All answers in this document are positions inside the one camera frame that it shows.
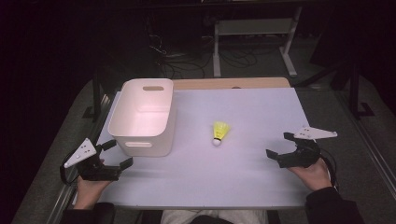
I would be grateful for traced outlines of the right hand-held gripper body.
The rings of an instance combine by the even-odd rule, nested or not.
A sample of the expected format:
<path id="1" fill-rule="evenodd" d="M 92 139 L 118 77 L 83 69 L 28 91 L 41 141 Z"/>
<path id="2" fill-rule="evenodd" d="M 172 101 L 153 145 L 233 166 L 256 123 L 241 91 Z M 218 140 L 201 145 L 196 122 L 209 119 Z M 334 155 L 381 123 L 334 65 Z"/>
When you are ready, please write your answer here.
<path id="1" fill-rule="evenodd" d="M 280 168 L 304 167 L 316 163 L 321 156 L 318 139 L 337 137 L 337 132 L 325 131 L 313 127 L 303 127 L 294 133 L 296 149 L 287 154 L 279 155 L 278 165 Z"/>

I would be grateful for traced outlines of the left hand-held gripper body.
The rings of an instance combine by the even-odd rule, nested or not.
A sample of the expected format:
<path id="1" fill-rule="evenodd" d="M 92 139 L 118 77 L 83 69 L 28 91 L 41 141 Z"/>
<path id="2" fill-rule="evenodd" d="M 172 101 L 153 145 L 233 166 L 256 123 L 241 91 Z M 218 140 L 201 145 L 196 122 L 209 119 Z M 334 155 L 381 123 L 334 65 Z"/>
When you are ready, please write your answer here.
<path id="1" fill-rule="evenodd" d="M 119 166 L 104 165 L 100 159 L 101 145 L 95 146 L 89 138 L 65 157 L 64 170 L 75 166 L 78 175 L 90 181 L 117 181 L 121 174 Z"/>

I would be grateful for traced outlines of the white plastic storage bin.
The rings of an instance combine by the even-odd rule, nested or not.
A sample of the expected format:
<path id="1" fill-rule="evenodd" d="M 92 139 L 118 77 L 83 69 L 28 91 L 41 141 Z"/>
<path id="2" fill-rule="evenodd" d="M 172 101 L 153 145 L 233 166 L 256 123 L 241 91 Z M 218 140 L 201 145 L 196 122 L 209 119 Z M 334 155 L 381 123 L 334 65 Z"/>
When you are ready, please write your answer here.
<path id="1" fill-rule="evenodd" d="M 174 83 L 167 78 L 126 81 L 107 130 L 131 157 L 164 157 L 171 151 L 177 107 Z"/>

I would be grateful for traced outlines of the yellow shuttlecock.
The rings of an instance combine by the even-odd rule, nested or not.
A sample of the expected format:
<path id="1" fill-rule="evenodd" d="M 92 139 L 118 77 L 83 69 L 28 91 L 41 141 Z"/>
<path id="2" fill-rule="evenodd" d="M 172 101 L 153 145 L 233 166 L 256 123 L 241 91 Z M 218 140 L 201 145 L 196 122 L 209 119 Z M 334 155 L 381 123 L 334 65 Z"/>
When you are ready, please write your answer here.
<path id="1" fill-rule="evenodd" d="M 231 130 L 231 126 L 222 121 L 215 121 L 213 124 L 213 145 L 218 147 L 221 145 L 222 139 Z"/>

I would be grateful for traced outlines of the person's left hand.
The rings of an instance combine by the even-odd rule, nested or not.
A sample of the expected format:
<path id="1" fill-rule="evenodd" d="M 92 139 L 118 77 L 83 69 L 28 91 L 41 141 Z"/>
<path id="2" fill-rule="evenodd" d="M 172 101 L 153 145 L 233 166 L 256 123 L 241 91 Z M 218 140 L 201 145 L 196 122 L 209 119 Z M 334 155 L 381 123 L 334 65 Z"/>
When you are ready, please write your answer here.
<path id="1" fill-rule="evenodd" d="M 90 181 L 78 177 L 78 195 L 74 205 L 77 210 L 92 210 L 111 181 Z"/>

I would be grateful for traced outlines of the person's right hand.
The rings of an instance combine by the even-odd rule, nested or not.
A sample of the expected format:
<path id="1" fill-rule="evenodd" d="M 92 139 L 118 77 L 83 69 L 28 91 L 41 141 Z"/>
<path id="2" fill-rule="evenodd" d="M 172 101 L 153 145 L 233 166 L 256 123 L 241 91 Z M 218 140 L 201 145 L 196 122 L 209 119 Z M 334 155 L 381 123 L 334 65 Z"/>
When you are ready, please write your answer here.
<path id="1" fill-rule="evenodd" d="M 290 167 L 289 171 L 297 175 L 302 182 L 313 191 L 332 186 L 328 167 L 323 159 L 318 159 L 316 163 L 307 168 Z"/>

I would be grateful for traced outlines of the white table cover sheet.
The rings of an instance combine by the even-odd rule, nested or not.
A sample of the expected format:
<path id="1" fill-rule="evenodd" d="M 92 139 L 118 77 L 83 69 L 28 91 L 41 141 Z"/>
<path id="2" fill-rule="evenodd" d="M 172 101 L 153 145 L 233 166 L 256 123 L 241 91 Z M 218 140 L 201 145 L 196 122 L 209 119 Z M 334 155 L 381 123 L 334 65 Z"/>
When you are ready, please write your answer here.
<path id="1" fill-rule="evenodd" d="M 173 148 L 134 158 L 102 201 L 136 209 L 297 208 L 307 193 L 297 177 L 266 156 L 295 149 L 283 133 L 307 119 L 292 88 L 176 91 Z M 213 124 L 231 130 L 213 145 Z"/>

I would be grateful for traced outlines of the black metal stand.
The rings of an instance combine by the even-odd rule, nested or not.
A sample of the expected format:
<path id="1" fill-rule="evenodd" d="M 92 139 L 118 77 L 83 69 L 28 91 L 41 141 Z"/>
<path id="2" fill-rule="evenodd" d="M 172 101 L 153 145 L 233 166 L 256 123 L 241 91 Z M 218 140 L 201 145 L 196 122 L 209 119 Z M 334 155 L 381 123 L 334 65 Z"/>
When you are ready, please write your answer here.
<path id="1" fill-rule="evenodd" d="M 373 110 L 366 103 L 359 102 L 359 87 L 360 87 L 360 66 L 358 62 L 350 57 L 345 57 L 339 62 L 325 68 L 318 72 L 312 77 L 293 84 L 295 88 L 307 87 L 314 84 L 318 80 L 326 77 L 327 75 L 334 73 L 334 77 L 331 82 L 331 88 L 336 91 L 340 91 L 349 82 L 349 97 L 348 97 L 348 109 L 357 120 L 361 117 L 371 117 L 374 115 Z"/>
<path id="2" fill-rule="evenodd" d="M 107 114 L 111 103 L 112 88 L 105 68 L 97 69 L 92 78 L 92 105 L 83 114 L 84 119 L 98 121 Z"/>

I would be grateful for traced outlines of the person's lap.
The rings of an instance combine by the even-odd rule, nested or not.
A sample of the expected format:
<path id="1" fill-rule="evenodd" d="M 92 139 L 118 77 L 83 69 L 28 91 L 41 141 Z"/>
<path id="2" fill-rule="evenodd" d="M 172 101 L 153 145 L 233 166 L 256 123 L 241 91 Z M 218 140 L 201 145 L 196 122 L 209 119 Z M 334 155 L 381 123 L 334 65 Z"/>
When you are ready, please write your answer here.
<path id="1" fill-rule="evenodd" d="M 268 224 L 265 210 L 164 210 L 161 224 Z"/>

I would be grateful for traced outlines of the aluminium rail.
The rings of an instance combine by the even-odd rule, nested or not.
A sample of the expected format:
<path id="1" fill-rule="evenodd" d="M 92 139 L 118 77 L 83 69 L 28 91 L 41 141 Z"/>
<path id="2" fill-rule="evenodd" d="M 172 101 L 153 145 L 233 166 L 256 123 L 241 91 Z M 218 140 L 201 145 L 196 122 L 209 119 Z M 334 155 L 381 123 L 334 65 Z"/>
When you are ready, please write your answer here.
<path id="1" fill-rule="evenodd" d="M 370 136 L 367 129 L 361 123 L 362 118 L 373 117 L 375 115 L 374 112 L 371 110 L 371 108 L 366 103 L 358 103 L 358 107 L 362 107 L 362 111 L 358 110 L 357 112 L 353 112 L 349 108 L 349 101 L 343 93 L 341 93 L 340 91 L 337 91 L 335 93 L 335 97 L 336 97 L 337 101 L 339 102 L 339 104 L 341 105 L 341 107 L 343 107 L 346 115 L 351 120 L 355 129 L 358 131 L 363 144 L 367 148 L 368 155 L 369 155 L 370 159 L 372 160 L 376 170 L 379 172 L 380 176 L 382 177 L 383 181 L 385 182 L 387 188 L 389 189 L 390 194 L 396 201 L 396 174 L 394 174 L 391 171 L 385 158 L 378 150 L 378 147 L 375 144 L 375 141 Z"/>
<path id="2" fill-rule="evenodd" d="M 107 114 L 96 122 L 83 118 L 86 108 L 91 105 L 92 93 L 81 93 L 76 98 L 49 150 L 48 158 L 55 162 L 56 176 L 52 180 L 57 183 L 57 195 L 45 224 L 59 224 L 63 210 L 71 204 L 76 194 L 75 184 L 68 186 L 61 180 L 60 165 L 64 158 L 73 152 L 85 138 L 96 143 L 102 131 Z"/>

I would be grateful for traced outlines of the white metal desk frame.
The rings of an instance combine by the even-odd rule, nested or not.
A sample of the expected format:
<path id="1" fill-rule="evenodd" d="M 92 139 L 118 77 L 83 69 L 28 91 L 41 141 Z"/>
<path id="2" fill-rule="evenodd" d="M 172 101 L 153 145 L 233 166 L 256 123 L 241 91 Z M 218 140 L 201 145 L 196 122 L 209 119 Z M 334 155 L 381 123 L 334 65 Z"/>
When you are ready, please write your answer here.
<path id="1" fill-rule="evenodd" d="M 217 21 L 214 27 L 214 52 L 213 72 L 214 77 L 221 77 L 219 60 L 219 38 L 226 35 L 286 35 L 287 40 L 279 48 L 283 62 L 291 77 L 297 76 L 297 71 L 289 56 L 292 40 L 294 38 L 302 7 L 295 9 L 294 15 L 286 19 L 255 19 L 255 20 L 230 20 Z"/>

